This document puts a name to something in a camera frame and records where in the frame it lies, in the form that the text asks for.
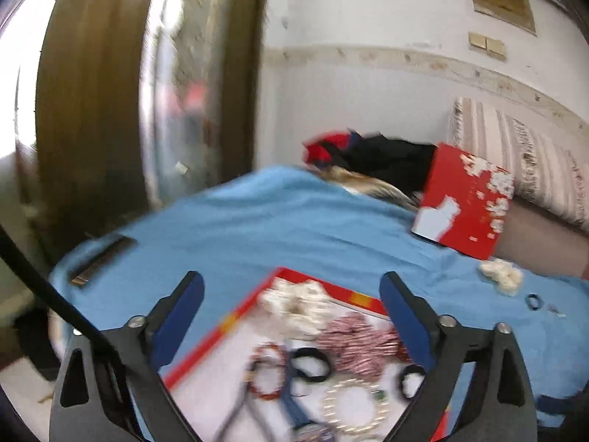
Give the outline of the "cream fluffy scrunchie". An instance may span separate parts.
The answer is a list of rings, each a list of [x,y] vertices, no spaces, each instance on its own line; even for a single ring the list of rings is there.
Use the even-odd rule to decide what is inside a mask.
[[[524,274],[521,269],[507,260],[484,260],[484,262],[480,262],[478,269],[485,277],[492,280],[496,288],[505,295],[515,297],[521,289]]]

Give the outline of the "patterned beige cloth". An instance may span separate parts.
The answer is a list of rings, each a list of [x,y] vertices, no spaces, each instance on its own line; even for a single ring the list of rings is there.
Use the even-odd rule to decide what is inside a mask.
[[[340,166],[330,166],[329,168],[317,171],[317,177],[328,183],[342,187],[351,194],[363,194],[367,197],[373,197],[380,201],[387,201],[390,204],[396,204],[401,208],[416,213],[418,203],[407,194],[404,194],[397,187],[394,187],[383,180],[368,177],[361,173],[354,173]]]

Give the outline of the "striped pillow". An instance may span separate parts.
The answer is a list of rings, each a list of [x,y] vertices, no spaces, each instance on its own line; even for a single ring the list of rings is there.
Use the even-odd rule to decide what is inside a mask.
[[[548,136],[491,105],[455,100],[449,142],[501,166],[514,177],[515,194],[588,231],[588,164]]]

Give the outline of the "red rimmed white tray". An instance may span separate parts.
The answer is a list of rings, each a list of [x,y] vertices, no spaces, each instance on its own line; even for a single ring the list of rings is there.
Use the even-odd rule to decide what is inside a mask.
[[[360,312],[376,326],[392,323],[376,297],[285,267],[245,297],[208,290],[197,324],[214,304],[223,304],[222,314],[164,378],[182,413],[205,441],[383,440],[407,408],[396,379],[408,362],[388,363],[377,381],[335,368],[320,384],[293,378],[289,352],[317,348],[317,338],[287,337],[258,305],[275,277],[317,280],[331,297],[334,319]]]

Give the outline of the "white cherry print scrunchie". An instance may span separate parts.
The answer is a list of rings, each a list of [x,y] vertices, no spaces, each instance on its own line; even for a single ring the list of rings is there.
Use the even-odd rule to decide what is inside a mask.
[[[331,297],[317,280],[291,283],[275,277],[257,302],[289,338],[313,340],[334,319]]]

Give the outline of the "pink striped scrunchie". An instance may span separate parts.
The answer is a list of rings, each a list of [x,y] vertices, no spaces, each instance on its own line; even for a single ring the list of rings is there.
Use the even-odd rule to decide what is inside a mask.
[[[315,344],[328,352],[337,372],[377,381],[391,362],[411,362],[396,327],[376,326],[360,312],[348,312],[330,321]]]

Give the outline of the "black scrunchie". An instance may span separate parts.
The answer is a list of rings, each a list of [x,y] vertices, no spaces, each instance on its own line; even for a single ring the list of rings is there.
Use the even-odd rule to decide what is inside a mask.
[[[315,347],[301,347],[289,352],[289,371],[295,379],[320,384],[331,378],[334,367],[325,352]]]

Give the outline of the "blue bed sheet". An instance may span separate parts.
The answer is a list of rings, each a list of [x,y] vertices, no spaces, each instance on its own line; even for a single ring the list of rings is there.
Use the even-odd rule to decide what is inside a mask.
[[[485,281],[477,260],[414,235],[412,224],[413,214],[404,208],[355,196],[293,166],[273,166],[82,243],[58,262],[50,281],[101,333],[124,326],[134,316],[148,315],[189,271],[203,277],[205,295],[216,290],[245,297],[285,267],[379,300],[381,278],[394,271],[439,315],[452,315],[472,328],[508,324],[528,372],[536,410],[542,396],[562,398],[585,388],[585,281],[526,273],[523,292],[536,293],[546,303],[533,311],[522,295],[508,297]],[[137,245],[86,287],[72,286],[69,271],[117,235],[135,238]],[[549,304],[566,317],[549,312]],[[214,304],[204,324],[197,324],[197,312],[173,361],[159,370],[163,382],[222,311],[223,304]],[[432,438],[442,436],[444,422],[455,425],[473,370],[472,363],[462,366]]]

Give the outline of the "gold wall switches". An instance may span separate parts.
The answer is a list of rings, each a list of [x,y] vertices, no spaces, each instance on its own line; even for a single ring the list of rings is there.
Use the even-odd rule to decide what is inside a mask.
[[[502,41],[475,32],[469,32],[467,38],[471,50],[485,53],[500,61],[506,60],[506,47]]]

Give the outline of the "silver hair clip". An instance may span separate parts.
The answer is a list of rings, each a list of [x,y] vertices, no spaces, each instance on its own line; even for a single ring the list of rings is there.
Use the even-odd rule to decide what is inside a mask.
[[[549,312],[553,313],[554,315],[556,315],[557,317],[560,317],[560,318],[566,317],[566,315],[563,312],[561,312],[554,304],[549,304],[547,306],[547,310]]]

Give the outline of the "black phone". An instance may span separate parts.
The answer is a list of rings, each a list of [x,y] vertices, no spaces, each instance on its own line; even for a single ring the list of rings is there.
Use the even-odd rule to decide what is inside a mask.
[[[68,274],[69,283],[77,288],[84,288],[107,266],[115,262],[137,245],[135,238],[129,238],[126,235],[117,235],[116,238],[109,242],[104,249],[96,252],[95,255],[89,256],[88,259],[77,263]]]

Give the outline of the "black and red clothes pile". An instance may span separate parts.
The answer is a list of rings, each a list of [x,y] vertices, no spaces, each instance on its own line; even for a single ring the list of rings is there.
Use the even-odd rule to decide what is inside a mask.
[[[436,145],[390,139],[355,131],[326,133],[303,144],[303,161],[319,169],[339,166],[383,180],[404,194],[422,192]]]

